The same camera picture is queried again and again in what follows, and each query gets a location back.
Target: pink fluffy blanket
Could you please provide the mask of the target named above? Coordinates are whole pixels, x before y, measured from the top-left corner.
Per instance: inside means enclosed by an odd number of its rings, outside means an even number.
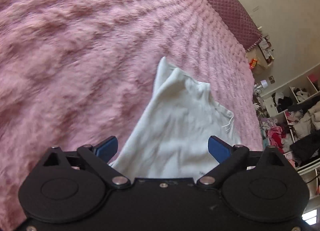
[[[123,146],[162,56],[211,84],[260,150],[253,77],[206,0],[0,0],[0,226],[24,220],[19,186],[45,150],[110,135]]]

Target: white garment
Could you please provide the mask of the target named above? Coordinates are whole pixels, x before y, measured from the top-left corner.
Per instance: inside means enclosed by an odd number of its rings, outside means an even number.
[[[197,180],[219,164],[208,152],[210,136],[241,143],[233,117],[213,100],[209,83],[194,80],[163,57],[151,101],[111,165],[130,180]]]

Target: beige wall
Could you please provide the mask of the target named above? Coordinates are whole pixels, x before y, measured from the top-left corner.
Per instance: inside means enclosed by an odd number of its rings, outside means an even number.
[[[272,91],[320,62],[320,0],[239,0],[274,48]]]

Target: bright window light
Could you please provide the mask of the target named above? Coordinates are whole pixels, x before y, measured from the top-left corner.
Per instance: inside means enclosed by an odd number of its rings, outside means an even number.
[[[306,220],[309,225],[313,225],[317,222],[317,217]]]
[[[310,211],[308,213],[303,214],[302,215],[302,219],[303,220],[308,220],[308,219],[316,217],[316,216],[317,216],[317,210],[315,209],[315,210],[312,210],[312,211]]]

